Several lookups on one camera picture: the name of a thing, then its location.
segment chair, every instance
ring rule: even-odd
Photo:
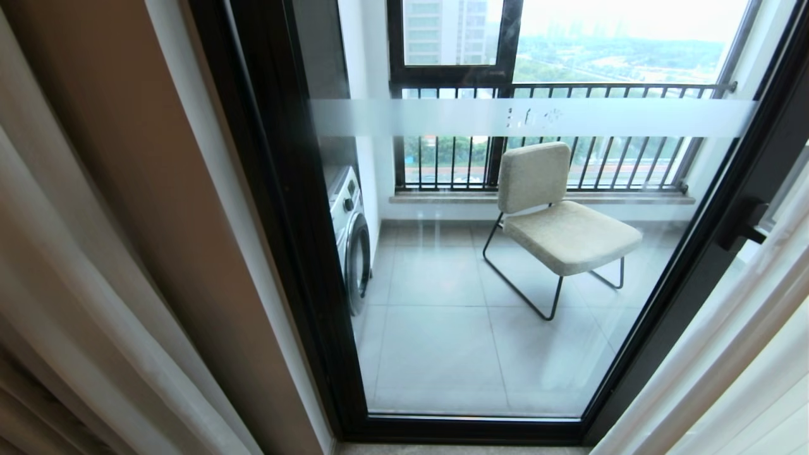
[[[483,258],[520,297],[546,321],[556,315],[565,276],[590,272],[613,289],[624,286],[624,257],[642,239],[634,227],[572,201],[563,201],[570,171],[570,148],[564,142],[507,151],[500,162],[500,215],[483,247]],[[516,212],[547,204],[527,215]],[[550,316],[545,316],[487,257],[486,249],[498,228],[559,275]],[[595,272],[621,260],[621,279],[614,284]]]

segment frosted glass strip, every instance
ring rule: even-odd
[[[736,138],[750,100],[313,100],[319,136],[672,136]]]

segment black metal chair frame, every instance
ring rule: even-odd
[[[556,295],[553,297],[553,306],[551,307],[551,315],[550,316],[545,316],[545,313],[540,311],[540,309],[537,308],[536,305],[534,305],[533,302],[531,302],[531,300],[528,299],[525,296],[525,294],[523,294],[523,292],[520,291],[511,282],[511,280],[506,278],[506,276],[500,271],[500,269],[498,269],[489,260],[488,257],[486,257],[486,249],[489,247],[489,243],[491,243],[492,237],[494,236],[494,233],[497,231],[498,228],[503,229],[502,218],[503,218],[503,212],[500,212],[500,216],[498,216],[497,221],[495,221],[494,226],[492,226],[492,232],[489,233],[489,238],[486,239],[486,245],[484,245],[484,247],[483,247],[483,259],[486,261],[487,264],[489,264],[489,266],[492,269],[494,269],[495,272],[498,273],[498,275],[500,275],[500,278],[502,278],[506,283],[508,283],[508,285],[511,287],[511,289],[514,290],[514,292],[516,292],[523,300],[525,300],[525,303],[527,303],[528,306],[531,307],[531,309],[533,309],[536,314],[538,314],[545,321],[551,321],[553,319],[553,317],[556,316],[556,308],[557,308],[557,304],[559,303],[559,294],[561,292],[561,283],[562,283],[562,279],[564,277],[562,277],[562,276],[559,277],[559,283],[557,284]],[[624,286],[624,258],[621,257],[621,281],[617,285],[614,284],[613,282],[609,281],[605,277],[601,276],[600,274],[596,273],[595,270],[590,270],[590,273],[593,274],[599,280],[601,280],[602,283],[606,284],[607,286],[611,287],[612,289],[615,289],[615,290],[621,289]]]

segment floor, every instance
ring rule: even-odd
[[[542,321],[483,261],[489,223],[384,223],[354,327],[371,412],[579,417],[685,228],[636,227],[625,287],[566,277]],[[556,275],[499,231],[489,258],[549,312]],[[598,271],[617,281],[619,269]]]
[[[581,447],[341,444],[339,455],[587,455]]]

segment glass door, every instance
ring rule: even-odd
[[[192,6],[339,437],[593,444],[760,240],[804,2],[647,3]]]

